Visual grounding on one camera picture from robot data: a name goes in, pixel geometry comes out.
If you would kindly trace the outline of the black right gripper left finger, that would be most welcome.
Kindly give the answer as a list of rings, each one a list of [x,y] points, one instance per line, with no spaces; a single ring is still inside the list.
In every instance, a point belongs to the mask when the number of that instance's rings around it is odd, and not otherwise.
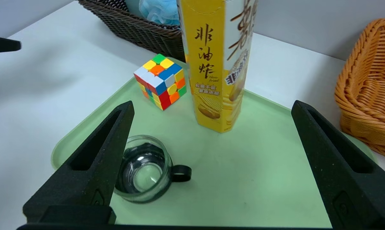
[[[110,202],[134,114],[132,101],[111,111],[24,204],[27,223],[115,223]]]

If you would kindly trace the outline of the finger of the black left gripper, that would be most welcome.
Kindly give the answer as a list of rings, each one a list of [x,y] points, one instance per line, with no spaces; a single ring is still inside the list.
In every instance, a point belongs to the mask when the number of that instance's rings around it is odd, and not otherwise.
[[[18,51],[21,49],[20,41],[11,40],[8,38],[0,38],[0,53]]]

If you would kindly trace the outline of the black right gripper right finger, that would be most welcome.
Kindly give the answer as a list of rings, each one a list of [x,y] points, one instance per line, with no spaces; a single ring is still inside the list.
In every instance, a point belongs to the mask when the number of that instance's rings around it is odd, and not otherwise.
[[[385,229],[385,171],[312,106],[291,109],[334,229]]]

